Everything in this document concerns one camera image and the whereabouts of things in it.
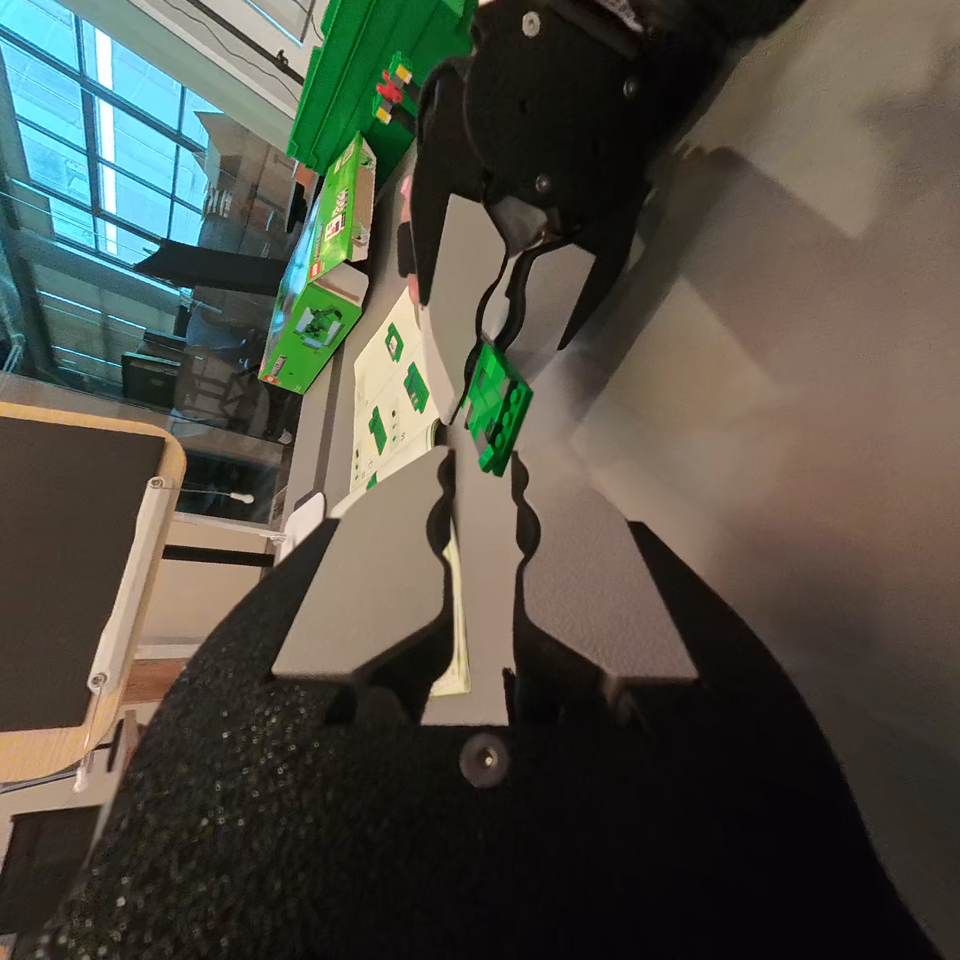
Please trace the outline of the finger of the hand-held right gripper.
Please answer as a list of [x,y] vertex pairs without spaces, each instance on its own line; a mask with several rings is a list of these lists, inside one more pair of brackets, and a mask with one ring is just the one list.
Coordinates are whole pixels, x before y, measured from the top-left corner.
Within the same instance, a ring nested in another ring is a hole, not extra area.
[[508,284],[504,354],[510,362],[547,362],[558,352],[594,262],[581,246],[522,254]]
[[452,195],[447,202],[429,295],[418,306],[426,384],[441,426],[452,426],[466,390],[476,316],[507,256],[514,201],[485,206]]

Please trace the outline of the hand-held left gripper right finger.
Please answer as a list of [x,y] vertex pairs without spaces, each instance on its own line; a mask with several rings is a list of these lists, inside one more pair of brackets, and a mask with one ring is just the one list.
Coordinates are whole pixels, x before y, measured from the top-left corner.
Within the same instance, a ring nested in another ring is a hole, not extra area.
[[635,692],[695,685],[634,528],[586,474],[547,451],[514,453],[510,493],[521,558],[509,722],[628,723]]

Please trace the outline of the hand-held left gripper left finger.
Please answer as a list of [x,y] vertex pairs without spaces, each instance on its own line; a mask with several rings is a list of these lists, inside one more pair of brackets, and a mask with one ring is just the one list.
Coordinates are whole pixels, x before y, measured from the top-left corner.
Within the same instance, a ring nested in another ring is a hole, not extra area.
[[435,447],[325,520],[322,552],[271,667],[275,678],[386,690],[420,724],[454,652],[456,453]]

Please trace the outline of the green brick plate assembly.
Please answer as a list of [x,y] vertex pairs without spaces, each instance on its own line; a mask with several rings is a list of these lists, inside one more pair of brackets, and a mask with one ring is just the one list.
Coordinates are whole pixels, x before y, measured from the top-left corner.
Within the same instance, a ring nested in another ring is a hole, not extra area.
[[481,339],[462,402],[481,472],[506,472],[532,399],[533,390],[505,352]]

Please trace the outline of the grey desk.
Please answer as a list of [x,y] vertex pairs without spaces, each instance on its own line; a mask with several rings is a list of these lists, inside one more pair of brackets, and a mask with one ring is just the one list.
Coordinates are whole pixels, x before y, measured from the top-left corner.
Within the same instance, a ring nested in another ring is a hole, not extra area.
[[958,958],[958,36],[934,42],[741,63],[546,434],[772,647]]

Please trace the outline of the black desk divider panel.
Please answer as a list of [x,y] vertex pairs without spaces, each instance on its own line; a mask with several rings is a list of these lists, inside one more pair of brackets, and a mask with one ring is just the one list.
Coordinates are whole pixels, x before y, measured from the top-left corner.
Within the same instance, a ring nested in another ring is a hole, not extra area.
[[144,422],[3,402],[2,786],[79,763],[116,721],[186,452]]

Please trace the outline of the open instruction booklet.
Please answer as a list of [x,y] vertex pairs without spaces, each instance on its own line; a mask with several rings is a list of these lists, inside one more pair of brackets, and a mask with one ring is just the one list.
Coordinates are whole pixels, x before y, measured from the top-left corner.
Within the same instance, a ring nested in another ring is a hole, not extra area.
[[408,292],[354,362],[350,494],[359,496],[436,445],[424,333]]

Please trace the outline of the green toy set box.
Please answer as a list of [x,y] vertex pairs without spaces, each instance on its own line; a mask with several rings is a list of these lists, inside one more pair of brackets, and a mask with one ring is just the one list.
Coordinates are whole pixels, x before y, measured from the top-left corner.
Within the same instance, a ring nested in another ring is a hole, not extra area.
[[328,167],[282,276],[260,381],[302,395],[359,321],[377,159],[357,132]]

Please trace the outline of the lime brick figure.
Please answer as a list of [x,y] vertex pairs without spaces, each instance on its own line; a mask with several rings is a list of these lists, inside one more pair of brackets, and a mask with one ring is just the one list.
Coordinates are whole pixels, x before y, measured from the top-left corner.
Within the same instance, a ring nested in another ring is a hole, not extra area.
[[415,81],[410,58],[394,52],[389,67],[375,87],[373,117],[383,126],[399,126],[411,137],[417,134],[421,88]]

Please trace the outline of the green plastic crate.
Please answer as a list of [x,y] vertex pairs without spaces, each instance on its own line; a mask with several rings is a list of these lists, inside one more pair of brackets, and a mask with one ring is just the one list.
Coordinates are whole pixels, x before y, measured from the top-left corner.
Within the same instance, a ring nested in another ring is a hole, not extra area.
[[410,147],[414,135],[376,116],[377,85],[394,58],[413,82],[450,57],[472,50],[476,1],[334,1],[321,21],[323,42],[310,55],[286,154],[318,174],[351,143],[365,138],[376,157],[381,190]]

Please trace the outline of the black flat panel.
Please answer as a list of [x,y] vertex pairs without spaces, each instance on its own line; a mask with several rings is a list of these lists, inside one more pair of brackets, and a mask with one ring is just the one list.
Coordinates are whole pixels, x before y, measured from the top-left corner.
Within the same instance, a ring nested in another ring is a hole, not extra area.
[[198,286],[248,295],[275,297],[289,262],[204,246],[187,245],[170,239],[132,265],[134,273],[178,287]]

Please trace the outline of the cardboard box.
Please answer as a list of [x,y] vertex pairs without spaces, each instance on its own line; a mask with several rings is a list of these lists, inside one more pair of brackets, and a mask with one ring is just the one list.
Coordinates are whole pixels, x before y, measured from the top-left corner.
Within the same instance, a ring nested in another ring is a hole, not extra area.
[[295,241],[287,230],[293,159],[226,114],[198,111],[196,117],[208,135],[196,245],[287,260]]

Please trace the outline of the black stand pole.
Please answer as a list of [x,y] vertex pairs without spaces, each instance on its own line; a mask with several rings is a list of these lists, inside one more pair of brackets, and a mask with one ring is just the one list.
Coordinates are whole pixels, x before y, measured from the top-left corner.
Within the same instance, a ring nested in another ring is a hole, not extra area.
[[189,1],[212,25],[240,42],[282,76],[303,84],[309,63],[308,28],[316,2]]

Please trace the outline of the large window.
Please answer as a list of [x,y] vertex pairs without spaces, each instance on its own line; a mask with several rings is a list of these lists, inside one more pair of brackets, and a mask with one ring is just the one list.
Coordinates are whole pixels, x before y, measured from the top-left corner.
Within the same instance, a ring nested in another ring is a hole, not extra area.
[[60,2],[3,1],[2,148],[24,225],[114,265],[198,245],[222,111]]

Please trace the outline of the white divider bracket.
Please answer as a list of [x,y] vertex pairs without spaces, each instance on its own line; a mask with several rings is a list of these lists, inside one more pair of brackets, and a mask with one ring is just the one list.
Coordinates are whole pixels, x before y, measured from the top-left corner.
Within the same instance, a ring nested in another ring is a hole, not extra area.
[[137,710],[125,710],[123,717],[114,728],[112,738],[107,743],[89,750],[78,762],[71,792],[79,795],[89,788],[98,757],[102,753],[105,753],[106,773],[125,773],[138,750],[144,729],[145,726],[139,721]]

